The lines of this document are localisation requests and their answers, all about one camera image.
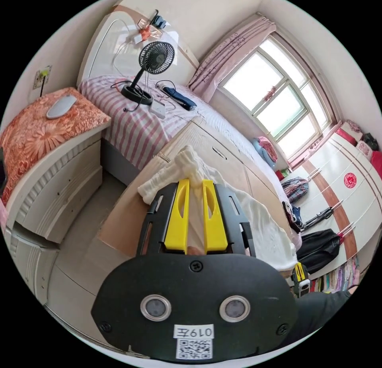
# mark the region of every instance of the person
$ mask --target person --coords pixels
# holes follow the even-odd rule
[[[310,335],[326,324],[347,302],[357,289],[351,286],[346,291],[334,293],[309,292],[296,298],[298,318],[283,342],[276,348],[280,349]]]

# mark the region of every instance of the wardrobe handle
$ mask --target wardrobe handle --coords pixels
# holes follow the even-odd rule
[[[214,146],[212,147],[212,149],[219,154],[220,157],[224,158],[225,160],[227,159],[227,157],[218,149],[216,149]]]

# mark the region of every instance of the qr code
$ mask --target qr code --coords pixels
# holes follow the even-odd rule
[[[177,339],[176,358],[185,360],[212,359],[212,339]]]

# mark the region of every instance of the desk fan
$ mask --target desk fan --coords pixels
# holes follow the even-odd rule
[[[163,73],[170,67],[174,57],[174,47],[164,41],[155,41],[143,47],[139,54],[141,69],[130,85],[124,85],[122,95],[137,104],[151,105],[152,96],[137,86],[137,83],[145,71],[150,74]]]

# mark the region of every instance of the tile floor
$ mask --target tile floor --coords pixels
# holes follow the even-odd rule
[[[97,233],[125,188],[104,173],[103,184],[61,244],[49,281],[47,306],[74,328],[104,343],[90,310],[103,280],[127,257],[102,243]]]

